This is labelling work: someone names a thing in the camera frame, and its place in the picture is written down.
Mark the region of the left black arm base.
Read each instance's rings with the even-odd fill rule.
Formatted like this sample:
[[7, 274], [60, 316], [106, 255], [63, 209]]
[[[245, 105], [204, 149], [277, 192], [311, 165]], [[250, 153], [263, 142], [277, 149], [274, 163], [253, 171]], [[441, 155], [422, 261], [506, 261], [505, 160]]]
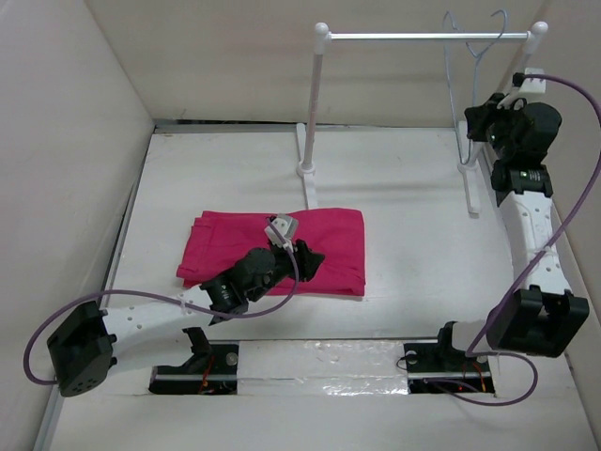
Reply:
[[160, 396], [233, 396], [238, 393], [239, 342], [210, 342], [201, 328], [183, 333], [191, 356], [181, 365], [159, 365], [148, 391]]

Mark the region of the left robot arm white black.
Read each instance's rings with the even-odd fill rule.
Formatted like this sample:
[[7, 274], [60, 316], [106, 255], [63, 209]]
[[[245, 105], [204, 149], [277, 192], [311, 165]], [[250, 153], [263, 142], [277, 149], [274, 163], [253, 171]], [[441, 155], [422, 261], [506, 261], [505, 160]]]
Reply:
[[89, 392], [108, 377], [157, 365], [162, 345], [189, 340], [177, 361], [195, 373], [210, 359], [205, 330], [247, 315], [251, 303], [286, 278], [311, 281], [325, 256], [298, 240], [285, 247], [254, 248], [232, 267], [176, 297], [151, 294], [150, 303], [101, 309], [94, 301], [77, 305], [47, 340], [62, 397]]

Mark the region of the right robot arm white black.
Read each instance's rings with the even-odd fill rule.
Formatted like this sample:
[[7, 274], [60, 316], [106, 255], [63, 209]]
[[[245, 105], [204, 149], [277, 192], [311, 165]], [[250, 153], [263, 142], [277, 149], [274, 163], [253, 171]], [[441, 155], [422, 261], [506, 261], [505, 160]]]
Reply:
[[490, 184], [510, 242], [515, 284], [468, 347], [450, 337], [434, 347], [434, 358], [447, 370], [464, 364], [469, 353], [556, 358], [590, 314], [588, 300], [569, 286], [552, 240], [553, 187], [544, 159], [562, 116], [546, 103], [495, 93], [468, 108], [465, 117], [467, 137], [490, 146], [497, 157]]

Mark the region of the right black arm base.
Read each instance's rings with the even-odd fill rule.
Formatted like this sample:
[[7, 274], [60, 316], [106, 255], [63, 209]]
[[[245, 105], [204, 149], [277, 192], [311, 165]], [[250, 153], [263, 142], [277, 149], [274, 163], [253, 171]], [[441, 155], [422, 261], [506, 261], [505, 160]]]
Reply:
[[452, 346], [454, 322], [445, 323], [435, 340], [409, 341], [396, 367], [405, 371], [412, 395], [475, 393], [495, 394], [488, 362], [479, 363]]

